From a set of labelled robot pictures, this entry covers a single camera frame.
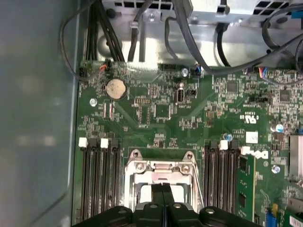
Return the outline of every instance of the blue wire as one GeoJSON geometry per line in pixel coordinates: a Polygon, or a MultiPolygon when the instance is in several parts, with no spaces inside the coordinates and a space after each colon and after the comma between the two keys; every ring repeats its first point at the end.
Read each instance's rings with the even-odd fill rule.
{"type": "Polygon", "coordinates": [[[265,77],[267,71],[268,71],[268,68],[265,68],[265,69],[263,70],[263,73],[262,73],[262,77],[263,77],[263,78],[265,77]]]}

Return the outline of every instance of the black ram slot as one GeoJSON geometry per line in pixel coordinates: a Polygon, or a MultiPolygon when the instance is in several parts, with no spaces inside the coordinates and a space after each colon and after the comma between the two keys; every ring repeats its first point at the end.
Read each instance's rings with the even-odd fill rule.
{"type": "Polygon", "coordinates": [[[83,220],[90,218],[90,168],[91,156],[90,151],[83,154],[83,174],[82,174],[82,201],[81,201],[81,217],[83,220]]]}
{"type": "Polygon", "coordinates": [[[238,149],[219,151],[216,142],[205,146],[204,201],[206,206],[216,206],[235,212],[236,171],[238,149]]]}
{"type": "Polygon", "coordinates": [[[110,179],[110,152],[103,151],[103,165],[102,165],[102,196],[101,196],[101,212],[109,208],[108,199],[110,195],[109,190],[110,179]]]}
{"type": "Polygon", "coordinates": [[[100,152],[94,153],[94,179],[92,189],[91,214],[95,216],[99,213],[99,195],[100,195],[100,152]]]}
{"type": "Polygon", "coordinates": [[[113,205],[114,206],[118,206],[119,205],[119,174],[120,174],[120,154],[118,153],[118,151],[114,151],[114,184],[113,184],[113,205]]]}
{"type": "Polygon", "coordinates": [[[209,175],[209,164],[208,164],[208,161],[209,161],[209,153],[208,153],[208,150],[205,149],[204,150],[204,171],[203,171],[203,174],[204,174],[204,182],[203,182],[203,199],[204,199],[204,203],[205,204],[208,204],[208,175],[209,175]]]}

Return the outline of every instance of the white connector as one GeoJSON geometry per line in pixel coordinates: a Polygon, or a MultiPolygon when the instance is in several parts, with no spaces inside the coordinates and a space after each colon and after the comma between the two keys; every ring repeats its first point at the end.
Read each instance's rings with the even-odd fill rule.
{"type": "Polygon", "coordinates": [[[227,140],[220,141],[219,149],[220,150],[228,150],[228,141],[227,140]]]}
{"type": "Polygon", "coordinates": [[[101,138],[100,147],[108,148],[108,139],[107,138],[101,138]]]}
{"type": "Polygon", "coordinates": [[[79,148],[87,148],[88,144],[89,143],[88,143],[86,137],[80,137],[79,138],[79,144],[78,144],[79,148]]]}

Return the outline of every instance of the motherboard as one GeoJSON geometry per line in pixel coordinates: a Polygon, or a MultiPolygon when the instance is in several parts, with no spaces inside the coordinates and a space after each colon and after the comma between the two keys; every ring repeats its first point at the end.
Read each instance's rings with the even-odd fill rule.
{"type": "MultiPolygon", "coordinates": [[[[80,74],[103,66],[82,62],[80,74]]],[[[196,212],[302,227],[302,120],[303,87],[271,85],[258,69],[213,76],[198,65],[111,62],[79,84],[73,222],[157,200],[156,185],[169,183],[196,212]]]]}

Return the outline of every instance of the blue connector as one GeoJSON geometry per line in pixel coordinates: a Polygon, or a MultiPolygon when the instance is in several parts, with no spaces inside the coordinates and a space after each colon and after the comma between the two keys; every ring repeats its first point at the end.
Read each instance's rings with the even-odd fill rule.
{"type": "Polygon", "coordinates": [[[274,217],[272,213],[266,213],[266,225],[265,227],[277,227],[278,220],[274,217]]]}

